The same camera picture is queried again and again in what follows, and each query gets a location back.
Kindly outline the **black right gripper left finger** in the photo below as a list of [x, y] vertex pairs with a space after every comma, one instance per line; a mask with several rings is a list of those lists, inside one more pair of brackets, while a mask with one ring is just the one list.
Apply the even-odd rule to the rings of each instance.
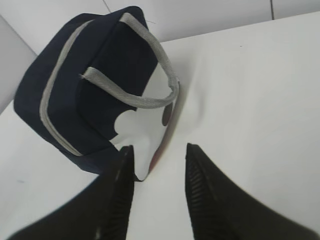
[[82, 192], [11, 240], [124, 240], [134, 195], [134, 150], [118, 157]]

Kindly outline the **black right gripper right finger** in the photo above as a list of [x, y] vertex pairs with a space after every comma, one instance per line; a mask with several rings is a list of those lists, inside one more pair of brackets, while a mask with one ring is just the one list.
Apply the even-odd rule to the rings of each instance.
[[185, 196], [196, 240], [318, 240], [229, 179], [196, 144], [185, 156]]

